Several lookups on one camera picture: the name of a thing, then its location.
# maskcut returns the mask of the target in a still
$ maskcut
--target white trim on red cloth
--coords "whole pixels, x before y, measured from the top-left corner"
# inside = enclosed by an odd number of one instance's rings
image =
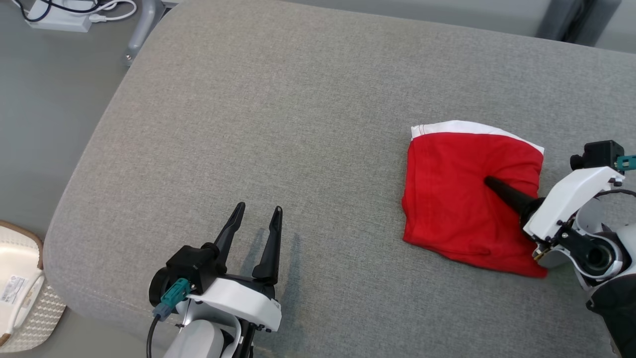
[[[467,133],[467,134],[494,134],[496,136],[506,136],[516,140],[524,141],[532,145],[536,150],[543,154],[544,148],[531,143],[523,138],[519,138],[512,133],[503,129],[491,127],[489,125],[468,122],[465,120],[449,120],[448,122],[440,122],[433,124],[420,124],[411,127],[411,140],[425,134],[432,133]]]

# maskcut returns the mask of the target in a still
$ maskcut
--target beige basket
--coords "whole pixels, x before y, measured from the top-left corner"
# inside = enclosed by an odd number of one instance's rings
[[[42,247],[34,234],[0,221],[0,353],[42,344],[66,308],[44,277]]]

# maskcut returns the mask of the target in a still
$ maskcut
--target metal table leg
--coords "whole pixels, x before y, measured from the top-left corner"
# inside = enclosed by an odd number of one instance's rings
[[[142,0],[141,1],[141,18],[139,19],[139,23],[135,28],[135,32],[133,32],[132,37],[130,38],[130,42],[128,42],[128,48],[126,52],[123,54],[122,61],[126,66],[130,66],[132,61],[137,57],[139,50],[141,49],[141,45],[144,44],[144,41],[150,34],[153,28],[165,11],[165,6],[161,2],[161,0]]]

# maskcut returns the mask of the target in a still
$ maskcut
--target red cloth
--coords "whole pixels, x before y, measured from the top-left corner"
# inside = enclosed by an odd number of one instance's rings
[[[462,121],[414,127],[413,137],[402,199],[404,240],[473,266],[545,277],[518,214],[483,183],[492,175],[537,197],[543,148]]]

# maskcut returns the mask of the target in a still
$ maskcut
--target teal connector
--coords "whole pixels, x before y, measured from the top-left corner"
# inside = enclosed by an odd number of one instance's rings
[[[636,155],[624,155],[616,159],[616,169],[619,171],[628,171],[636,169]]]
[[[180,278],[170,287],[170,289],[161,297],[161,303],[153,310],[153,316],[159,317],[159,321],[163,322],[172,313],[177,303],[185,301],[190,294],[190,282],[185,278]]]

